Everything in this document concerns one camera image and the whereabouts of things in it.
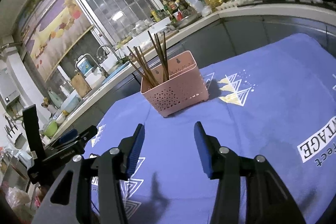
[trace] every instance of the white countertop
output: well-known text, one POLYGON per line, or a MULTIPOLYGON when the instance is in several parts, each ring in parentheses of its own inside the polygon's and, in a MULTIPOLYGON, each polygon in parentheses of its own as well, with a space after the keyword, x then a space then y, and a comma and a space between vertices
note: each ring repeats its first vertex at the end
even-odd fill
MULTIPOLYGON (((262 4, 255 6, 244 6, 239 8, 229 8, 219 12, 215 12, 207 17, 201 18, 194 24, 180 30, 179 33, 167 40, 167 48, 177 44, 182 39, 196 32, 197 30, 215 22, 220 18, 235 17, 235 16, 251 16, 251 15, 276 15, 276 16, 292 16, 311 20, 320 21, 326 24, 336 26, 336 12, 320 8, 316 6, 304 4, 262 4)), ((157 56, 155 49, 145 54, 147 61, 157 56)), ((57 139, 67 128, 74 123, 85 111, 94 105, 114 86, 120 83, 128 75, 135 72, 132 65, 128 65, 125 69, 115 75, 106 84, 100 87, 94 94, 91 95, 77 110, 71 113, 65 122, 58 128, 56 134, 51 141, 57 139)))

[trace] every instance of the blue tray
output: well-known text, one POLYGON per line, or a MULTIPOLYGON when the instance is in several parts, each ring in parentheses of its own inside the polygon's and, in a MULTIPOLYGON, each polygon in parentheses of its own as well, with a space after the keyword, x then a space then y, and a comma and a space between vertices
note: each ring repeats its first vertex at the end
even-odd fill
POLYGON ((112 72, 112 74, 109 75, 109 77, 107 77, 104 82, 103 85, 106 84, 110 79, 112 79, 118 72, 120 72, 121 70, 123 70, 124 68, 126 68, 128 66, 129 62, 121 65, 119 68, 117 68, 114 72, 112 72))

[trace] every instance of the kitchen faucet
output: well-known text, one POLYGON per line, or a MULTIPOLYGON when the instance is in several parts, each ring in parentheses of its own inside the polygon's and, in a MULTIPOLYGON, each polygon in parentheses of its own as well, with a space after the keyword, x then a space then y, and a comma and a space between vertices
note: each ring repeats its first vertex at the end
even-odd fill
POLYGON ((75 68, 76 68, 76 70, 78 70, 78 72, 81 72, 81 70, 78 68, 78 63, 79 63, 85 56, 90 56, 90 57, 91 57, 92 61, 93 61, 94 63, 97 64, 98 68, 99 68, 100 71, 101 71, 101 74, 102 74, 104 77, 107 78, 107 77, 109 76, 109 74, 106 72, 106 70, 104 70, 104 68, 98 64, 98 62, 92 57, 91 54, 84 54, 84 55, 82 55, 82 56, 77 60, 77 62, 76 62, 76 64, 75 64, 75 68))
POLYGON ((108 48, 111 50, 111 52, 115 55, 115 57, 117 58, 117 60, 121 63, 121 59, 120 59, 120 57, 116 54, 116 52, 113 50, 113 48, 112 48, 110 45, 106 45, 106 44, 101 45, 101 46, 97 49, 97 53, 96 53, 96 57, 97 57, 97 58, 98 58, 98 51, 99 51, 102 47, 108 47, 108 48))

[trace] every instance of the black clamp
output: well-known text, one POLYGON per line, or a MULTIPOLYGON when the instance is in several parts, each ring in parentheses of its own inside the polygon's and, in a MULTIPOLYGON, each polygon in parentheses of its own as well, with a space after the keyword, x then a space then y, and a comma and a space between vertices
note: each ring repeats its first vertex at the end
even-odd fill
POLYGON ((34 159, 34 165, 27 171, 33 184, 39 182, 40 185, 51 186, 55 177, 53 172, 65 165, 73 156, 84 154, 85 145, 98 133, 95 126, 90 126, 66 143, 55 142, 44 148, 39 133, 36 106, 25 108, 22 116, 29 148, 34 159))
POLYGON ((204 172, 210 179, 219 179, 210 224, 238 223, 240 177, 246 177, 246 224, 306 223, 289 190, 264 156, 238 156, 221 146, 217 138, 206 135, 201 122, 194 126, 194 138, 204 172))
POLYGON ((101 156, 83 159, 75 155, 46 194, 32 224, 91 224, 91 180, 99 178, 101 224, 127 224, 119 180, 135 172, 144 141, 144 126, 101 156))

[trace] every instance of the pink utensil holder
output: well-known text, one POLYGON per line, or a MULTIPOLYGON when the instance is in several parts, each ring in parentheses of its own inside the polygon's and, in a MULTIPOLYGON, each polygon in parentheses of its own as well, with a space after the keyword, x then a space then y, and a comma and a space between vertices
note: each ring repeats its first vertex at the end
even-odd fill
POLYGON ((163 68, 151 69, 160 85, 150 89, 141 81, 141 94, 163 116, 209 99, 209 93, 196 61, 190 51, 168 60, 169 80, 163 83, 163 68))

